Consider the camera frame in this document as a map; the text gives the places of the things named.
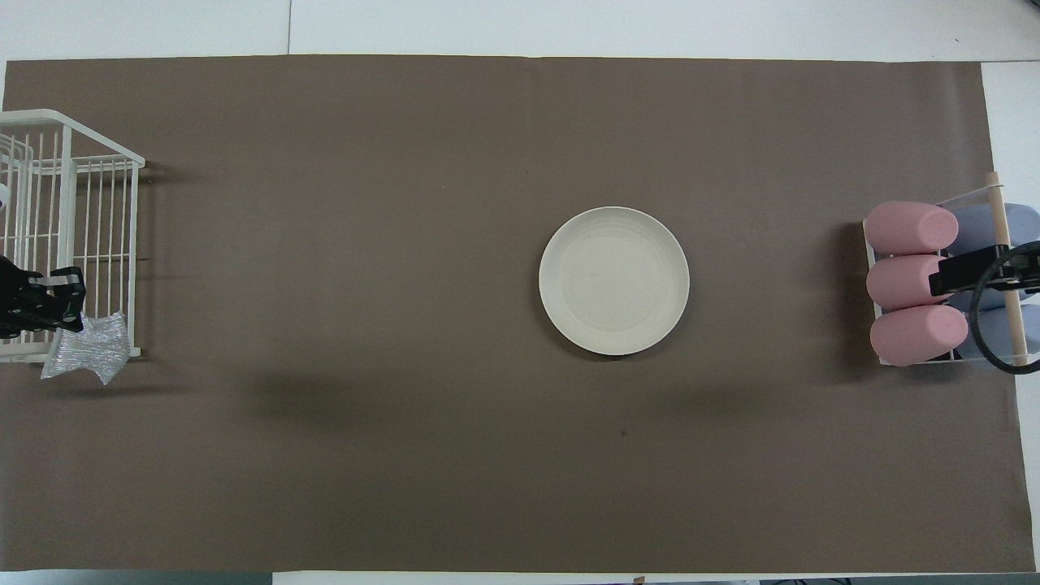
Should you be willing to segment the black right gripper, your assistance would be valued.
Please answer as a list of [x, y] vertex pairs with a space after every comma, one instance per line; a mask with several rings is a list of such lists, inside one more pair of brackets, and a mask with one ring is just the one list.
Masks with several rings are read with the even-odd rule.
[[987, 254], [943, 257], [937, 263], [935, 273], [929, 275], [929, 290], [933, 297], [943, 297], [972, 290], [977, 282], [978, 292], [1038, 292], [1039, 241], [1029, 241], [1017, 247], [995, 245], [990, 262]]

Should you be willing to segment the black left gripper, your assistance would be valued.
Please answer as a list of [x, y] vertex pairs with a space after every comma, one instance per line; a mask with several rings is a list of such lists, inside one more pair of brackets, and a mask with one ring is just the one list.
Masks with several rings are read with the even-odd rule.
[[[38, 271], [26, 271], [1, 257], [1, 338], [11, 340], [24, 331], [37, 332], [60, 328], [81, 333], [85, 278], [78, 266], [51, 271], [45, 278], [49, 290], [47, 304], [41, 302], [46, 291], [30, 279], [42, 278]], [[45, 317], [40, 309], [45, 305]]]

